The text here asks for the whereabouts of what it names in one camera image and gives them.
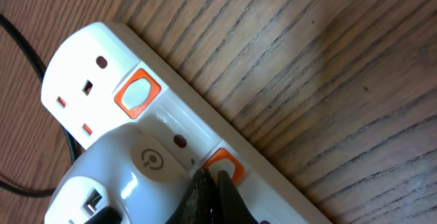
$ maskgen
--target white switch button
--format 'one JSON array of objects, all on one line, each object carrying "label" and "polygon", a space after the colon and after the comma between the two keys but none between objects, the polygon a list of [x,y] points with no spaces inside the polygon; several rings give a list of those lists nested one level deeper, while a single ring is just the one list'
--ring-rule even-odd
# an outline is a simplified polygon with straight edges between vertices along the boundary
[{"label": "white switch button", "polygon": [[132,82],[123,94],[122,104],[130,110],[140,107],[149,97],[151,87],[146,78]]}]

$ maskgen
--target wooden surface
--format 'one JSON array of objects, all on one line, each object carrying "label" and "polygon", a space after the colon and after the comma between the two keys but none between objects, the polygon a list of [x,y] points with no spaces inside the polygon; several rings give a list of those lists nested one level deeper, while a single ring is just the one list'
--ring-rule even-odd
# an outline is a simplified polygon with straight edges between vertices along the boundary
[{"label": "wooden surface", "polygon": [[[437,0],[0,0],[47,64],[73,32],[126,23],[330,220],[437,219]],[[0,31],[0,173],[69,167],[40,84]],[[0,191],[2,223],[49,199]]]}]

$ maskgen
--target socket hole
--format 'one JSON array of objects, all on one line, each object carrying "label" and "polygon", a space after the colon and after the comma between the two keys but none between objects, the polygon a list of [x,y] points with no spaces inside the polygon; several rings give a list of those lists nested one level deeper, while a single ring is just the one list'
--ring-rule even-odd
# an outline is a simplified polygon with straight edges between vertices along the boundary
[{"label": "socket hole", "polygon": [[89,128],[87,124],[83,124],[82,128],[88,135],[91,135],[93,133],[93,131]]},{"label": "socket hole", "polygon": [[66,107],[67,103],[61,97],[57,97],[57,102],[62,106],[62,108]]},{"label": "socket hole", "polygon": [[108,66],[108,61],[102,56],[97,57],[96,63],[101,69],[104,69]]},{"label": "socket hole", "polygon": [[91,88],[93,88],[93,83],[91,83],[91,81],[87,80],[87,82],[86,82],[86,84],[85,84],[85,86],[84,86],[82,91],[83,91],[84,94],[86,94],[88,96],[88,94],[91,91]]},{"label": "socket hole", "polygon": [[173,142],[180,148],[186,147],[186,139],[182,135],[175,135]]}]

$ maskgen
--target power icon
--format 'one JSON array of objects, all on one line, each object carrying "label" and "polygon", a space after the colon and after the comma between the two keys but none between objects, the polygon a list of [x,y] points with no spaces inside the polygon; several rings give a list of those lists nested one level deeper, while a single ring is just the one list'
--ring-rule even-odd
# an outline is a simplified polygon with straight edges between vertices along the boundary
[{"label": "power icon", "polygon": [[144,162],[144,167],[149,167],[151,170],[159,170],[164,167],[164,159],[159,152],[153,149],[145,149],[141,153],[141,160]]}]

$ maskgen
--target white plastic casing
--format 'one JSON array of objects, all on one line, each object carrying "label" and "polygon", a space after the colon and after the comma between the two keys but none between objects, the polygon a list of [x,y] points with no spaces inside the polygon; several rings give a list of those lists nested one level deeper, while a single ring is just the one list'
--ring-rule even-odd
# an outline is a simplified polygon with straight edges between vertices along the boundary
[{"label": "white plastic casing", "polygon": [[[107,60],[106,68],[101,68],[96,64],[99,56]],[[144,111],[132,119],[115,102],[115,96],[130,77],[140,69],[145,70],[161,89]],[[85,94],[84,87],[88,81],[92,83],[92,88],[88,94]],[[144,92],[139,92],[139,95],[144,96]],[[62,105],[58,98],[61,98],[65,105]],[[115,162],[120,163],[119,167],[116,167],[114,163],[107,166],[101,163],[104,160],[102,154],[106,153],[107,149],[96,148],[102,147],[102,145],[98,146],[102,140],[99,140],[95,146],[93,145],[106,132],[127,123],[135,123],[135,126],[150,138],[156,139],[162,145],[160,150],[166,151],[170,157],[173,157],[176,164],[180,165],[180,169],[183,169],[187,175],[193,175],[195,170],[200,168],[219,148],[225,148],[244,167],[244,175],[236,186],[251,214],[259,222],[265,220],[270,223],[329,223],[329,220],[250,143],[123,24],[93,23],[71,35],[59,47],[48,65],[42,85],[41,99],[42,104],[85,149],[92,150],[92,155],[99,155],[87,156],[86,160],[79,159],[64,176],[46,213],[46,223],[62,223],[59,221],[65,218],[58,216],[57,213],[70,213],[68,218],[74,218],[75,212],[71,209],[78,207],[68,198],[82,199],[83,196],[89,194],[88,188],[93,184],[87,182],[98,182],[101,186],[97,187],[108,192],[110,200],[107,200],[108,202],[118,203],[125,210],[129,209],[129,203],[122,201],[120,195],[125,187],[124,184],[128,182],[124,180],[123,184],[113,185],[109,179],[114,177],[132,179],[133,172],[136,172],[134,174],[137,179],[143,179],[141,183],[138,181],[132,189],[131,195],[135,195],[135,199],[139,201],[136,204],[158,201],[156,200],[156,197],[160,196],[158,191],[159,194],[153,196],[144,194],[140,190],[135,191],[136,188],[142,188],[142,184],[152,184],[153,187],[161,186],[155,185],[153,183],[155,180],[147,174],[130,168],[133,167],[132,163],[127,162],[137,159],[126,158],[124,151],[129,150],[128,144],[119,142],[117,149],[112,151],[113,158],[117,158],[117,153],[119,153],[120,159],[115,159]],[[133,101],[130,99],[128,102],[132,106],[137,105],[135,97]],[[84,124],[92,130],[91,134],[84,129]],[[186,139],[185,148],[180,148],[173,142],[175,135],[182,135]],[[82,156],[89,154],[91,151],[86,151]],[[79,182],[83,181],[83,185],[87,185],[88,188],[79,186],[78,179],[82,179]],[[77,187],[68,186],[69,181],[73,180],[76,181]],[[69,189],[68,194],[60,195],[63,187]],[[171,185],[170,187],[173,191],[180,192],[179,186]],[[163,201],[170,201],[165,194],[162,198]],[[179,200],[180,196],[175,195],[172,201],[179,202]],[[169,206],[159,213],[168,214],[173,210],[172,206]],[[162,218],[167,214],[157,214],[156,218]],[[127,215],[132,223],[138,223],[136,220],[139,219],[132,217],[137,216],[137,212],[129,212]]]}]

